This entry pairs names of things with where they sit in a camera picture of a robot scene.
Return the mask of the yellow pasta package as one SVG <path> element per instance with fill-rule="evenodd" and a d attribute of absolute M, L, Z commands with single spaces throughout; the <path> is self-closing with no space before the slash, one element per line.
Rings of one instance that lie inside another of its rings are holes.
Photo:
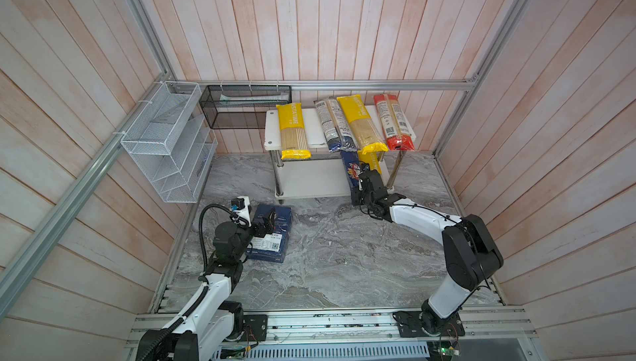
<path fill-rule="evenodd" d="M 372 121 L 369 111 L 360 95 L 337 97 L 351 132 L 363 154 L 387 152 L 389 148 L 382 140 L 379 131 Z"/>
<path fill-rule="evenodd" d="M 367 170 L 375 170 L 379 174 L 382 174 L 382 168 L 375 152 L 364 154 L 362 151 L 359 151 L 358 157 L 361 167 L 365 167 Z"/>
<path fill-rule="evenodd" d="M 295 102 L 277 106 L 283 160 L 309 160 L 310 147 L 306 138 L 301 104 Z"/>

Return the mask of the blue Barilla pasta box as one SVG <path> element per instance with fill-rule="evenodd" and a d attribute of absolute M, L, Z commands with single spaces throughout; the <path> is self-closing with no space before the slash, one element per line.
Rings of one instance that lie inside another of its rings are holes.
<path fill-rule="evenodd" d="M 292 226 L 292 210 L 289 207 L 258 205 L 254 215 L 257 223 L 264 222 L 271 211 L 275 212 L 274 230 L 264 238 L 254 237 L 247 250 L 249 259 L 283 263 L 287 254 Z"/>

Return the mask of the red spaghetti package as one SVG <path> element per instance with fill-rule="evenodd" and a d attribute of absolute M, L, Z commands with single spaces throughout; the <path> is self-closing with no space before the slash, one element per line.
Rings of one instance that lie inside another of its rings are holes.
<path fill-rule="evenodd" d="M 397 96 L 392 94 L 375 95 L 374 104 L 389 150 L 415 151 L 407 118 L 401 109 Z"/>

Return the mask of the blue spaghetti bag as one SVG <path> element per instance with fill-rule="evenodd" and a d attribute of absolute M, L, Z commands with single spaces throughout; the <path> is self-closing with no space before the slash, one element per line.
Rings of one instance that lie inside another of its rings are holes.
<path fill-rule="evenodd" d="M 361 203 L 361 189 L 359 184 L 360 163 L 358 153 L 356 151 L 342 150 L 341 160 L 347 175 L 352 205 L 359 206 Z"/>

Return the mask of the brown blue spaghetti package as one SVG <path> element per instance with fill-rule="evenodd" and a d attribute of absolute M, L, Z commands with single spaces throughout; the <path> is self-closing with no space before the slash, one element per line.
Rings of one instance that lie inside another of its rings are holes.
<path fill-rule="evenodd" d="M 314 102 L 321 129 L 330 153 L 358 150 L 354 134 L 349 127 L 344 112 L 334 97 Z"/>

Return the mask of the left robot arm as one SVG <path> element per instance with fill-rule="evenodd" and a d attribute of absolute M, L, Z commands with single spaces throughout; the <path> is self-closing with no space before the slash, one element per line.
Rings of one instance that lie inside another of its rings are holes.
<path fill-rule="evenodd" d="M 214 231 L 212 254 L 206 251 L 204 236 L 204 219 L 209 210 L 228 215 Z M 248 339 L 243 327 L 243 306 L 229 297 L 239 283 L 253 240 L 273 234 L 275 220 L 273 207 L 252 219 L 247 196 L 232 199 L 230 207 L 205 205 L 197 223 L 204 258 L 200 286 L 169 323 L 142 336 L 137 360 L 211 360 L 223 342 Z"/>

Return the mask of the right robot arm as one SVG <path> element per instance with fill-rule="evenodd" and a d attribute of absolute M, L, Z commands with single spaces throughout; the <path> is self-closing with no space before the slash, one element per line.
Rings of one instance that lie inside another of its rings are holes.
<path fill-rule="evenodd" d="M 389 193 L 375 170 L 359 175 L 362 212 L 414 229 L 443 247 L 447 274 L 419 312 L 396 311 L 400 336 L 460 335 L 459 310 L 504 265 L 503 256 L 486 224 L 477 215 L 444 214 L 419 205 L 404 195 Z"/>

